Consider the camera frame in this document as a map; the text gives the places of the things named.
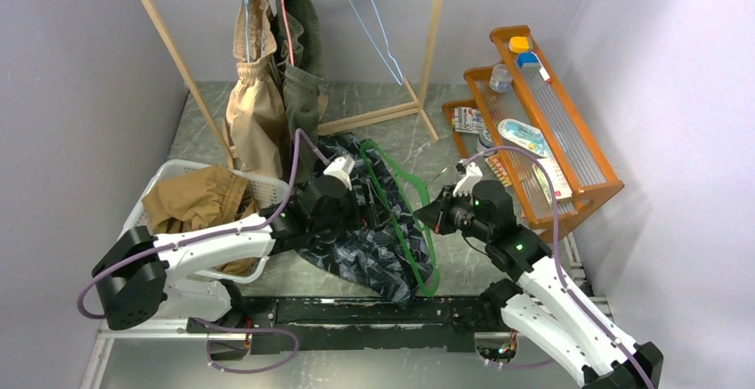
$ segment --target orange shelf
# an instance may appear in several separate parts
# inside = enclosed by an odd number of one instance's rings
[[[523,73],[519,70],[516,56],[507,48],[507,41],[512,36],[530,38],[534,52],[551,77],[550,83],[544,82],[535,72]],[[595,213],[624,184],[600,150],[548,59],[532,38],[529,28],[496,28],[491,32],[491,41],[514,79],[513,87],[507,93],[496,93],[488,86],[492,66],[469,69],[464,78],[474,96],[475,105],[468,107],[477,107],[483,113],[485,124],[498,145],[503,145],[503,139],[498,133],[498,123],[505,118],[520,120],[542,131],[572,188],[571,199],[559,201],[558,205],[559,238],[562,238]],[[447,106],[458,107],[462,103],[463,101],[455,101],[443,105],[449,123],[452,111],[446,109]],[[461,148],[459,153],[466,155],[466,151]],[[522,203],[527,223],[532,229],[544,230],[540,236],[550,240],[553,236],[553,208],[540,188],[532,170],[532,162],[514,152],[501,151],[499,155]]]

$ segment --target clothes rack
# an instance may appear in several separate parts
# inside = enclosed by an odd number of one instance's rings
[[[167,50],[170,53],[170,56],[173,58],[175,66],[178,68],[178,71],[181,73],[181,76],[183,77],[183,81],[189,87],[189,91],[191,92],[191,95],[193,95],[194,99],[197,101],[199,110],[202,112],[202,115],[207,120],[207,124],[209,125],[210,129],[212,130],[217,140],[222,144],[223,150],[225,151],[225,154],[228,160],[229,167],[234,167],[234,162],[236,158],[236,150],[231,144],[231,140],[230,140],[229,135],[227,134],[225,125],[223,124],[223,126],[218,126],[218,124],[215,122],[213,118],[213,114],[210,112],[209,108],[207,107],[207,103],[205,102],[204,97],[199,91],[197,82],[194,80],[194,77],[191,75],[189,68],[186,66],[186,61],[183,59],[183,56],[181,55],[181,52],[179,51],[178,46],[175,43],[175,40],[173,39],[170,32],[168,31],[165,20],[163,20],[162,16],[160,15],[160,12],[155,6],[154,1],[152,0],[141,0],[141,1],[142,1],[142,5],[144,6],[144,9],[147,10],[147,13],[150,16],[152,23],[155,25],[155,28],[160,34],[160,37],[163,39],[163,42],[165,42]],[[433,0],[433,7],[430,12],[430,26],[427,31],[425,60],[423,62],[422,73],[419,80],[419,95],[417,95],[414,92],[414,89],[412,88],[411,84],[405,77],[403,79],[403,83],[406,86],[409,96],[411,97],[411,101],[403,103],[403,104],[397,104],[395,106],[388,107],[385,109],[374,110],[367,113],[362,113],[360,115],[352,116],[349,118],[342,118],[339,120],[334,120],[332,122],[326,122],[324,124],[320,124],[318,126],[319,135],[330,135],[330,134],[342,133],[344,131],[350,131],[360,126],[373,125],[378,122],[384,122],[386,120],[390,120],[394,118],[401,118],[401,117],[410,116],[410,115],[419,115],[422,118],[422,120],[425,122],[425,125],[427,126],[427,130],[430,132],[430,135],[433,137],[433,140],[435,142],[438,142],[440,140],[440,138],[438,137],[438,133],[435,131],[435,128],[433,127],[433,124],[430,122],[430,119],[427,117],[427,114],[425,113],[425,99],[427,97],[427,86],[430,82],[430,69],[433,66],[435,39],[437,38],[438,28],[440,26],[442,1],[443,0]]]

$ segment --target gray marble floor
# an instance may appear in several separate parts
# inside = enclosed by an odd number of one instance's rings
[[[225,115],[225,106],[235,82],[202,82],[199,87],[215,120]],[[383,109],[410,101],[403,86],[396,84],[330,83],[329,105],[323,122],[337,120],[367,111]],[[391,155],[402,168],[421,177],[430,184],[430,196],[443,184],[456,182],[453,171],[430,182],[446,166],[459,160],[456,146],[451,139],[451,130],[443,117],[441,105],[447,101],[468,98],[466,85],[430,85],[426,100],[426,112],[433,122],[441,140],[433,143],[425,124],[419,116],[407,116],[388,120],[372,126],[353,130],[362,139],[370,138]],[[466,135],[467,149],[474,150],[476,138]],[[186,159],[208,164],[225,165],[223,150],[212,131],[207,127],[193,97],[189,97],[168,156],[170,159]],[[486,177],[492,173],[482,164]],[[406,190],[412,206],[418,207],[416,192]],[[516,195],[517,215],[521,215]],[[460,235],[433,237],[437,268],[441,282],[438,295],[476,295],[503,274],[487,257],[467,246]],[[374,296],[368,288],[341,280],[322,271],[300,258],[294,252],[276,255],[268,262],[262,277],[243,288],[245,294],[260,296]]]

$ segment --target fabric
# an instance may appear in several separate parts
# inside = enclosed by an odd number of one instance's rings
[[[248,13],[241,3],[233,39],[239,82],[231,91],[225,117],[244,170],[281,178],[283,163],[288,163],[289,137],[286,110],[274,80],[277,45],[271,20],[268,0],[248,0]]]
[[[312,0],[285,0],[288,27],[291,32],[291,43],[294,50],[294,64],[291,65],[288,53],[288,36],[283,20],[283,9],[280,0],[276,2],[276,16],[274,34],[278,41],[279,63],[283,82],[283,103],[286,107],[288,132],[293,137],[294,132],[301,128],[317,143],[317,125],[320,120],[320,107],[324,112],[321,87],[324,81],[325,69],[322,62],[322,45],[320,39],[320,23]],[[302,148],[296,182],[312,179],[316,157],[308,148]]]
[[[142,203],[155,234],[198,231],[239,220],[259,210],[249,179],[222,166],[208,166],[160,180]],[[247,275],[256,260],[237,260],[218,267],[218,270]]]
[[[353,134],[341,134],[321,137],[318,147],[326,156],[353,156],[355,165],[352,178],[368,180],[369,172],[359,153],[360,144]],[[409,206],[404,203],[396,181],[380,156],[373,149],[367,149],[367,154],[381,187],[386,191],[396,220],[409,241],[419,273],[423,280],[427,280],[433,273],[433,265],[422,232],[414,223]],[[364,198],[358,197],[357,200],[363,202]],[[299,249],[298,254],[307,262],[344,280],[372,288],[399,305],[407,304],[418,288],[398,235],[390,223],[379,229],[323,232],[315,237],[310,246]]]

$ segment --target clothes hanger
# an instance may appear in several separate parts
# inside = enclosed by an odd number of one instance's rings
[[[367,37],[369,38],[369,41],[372,43],[372,46],[375,48],[375,51],[377,51],[377,54],[380,56],[380,59],[383,60],[383,63],[388,68],[388,71],[391,72],[391,76],[394,77],[396,83],[399,85],[403,85],[403,73],[401,70],[401,66],[399,66],[399,62],[394,58],[393,54],[391,53],[391,44],[388,40],[388,35],[386,33],[386,28],[383,27],[383,20],[380,18],[380,12],[378,11],[378,6],[375,4],[375,0],[369,0],[369,2],[372,4],[372,9],[375,11],[375,16],[377,18],[377,24],[380,26],[380,32],[383,34],[383,40],[386,42],[386,54],[388,55],[388,58],[393,62],[394,66],[391,67],[391,64],[388,63],[388,60],[386,59],[385,55],[383,55],[382,51],[380,51],[380,48],[378,47],[378,44],[375,43],[375,39],[372,38],[372,35],[369,33],[369,30],[367,30],[367,26],[364,24],[364,20],[361,18],[361,15],[359,14],[359,11],[356,9],[356,6],[354,5],[352,0],[348,0],[349,5],[351,5],[354,14],[356,15],[357,20],[359,20],[359,23],[361,24],[361,28],[364,29],[364,32],[367,33]]]

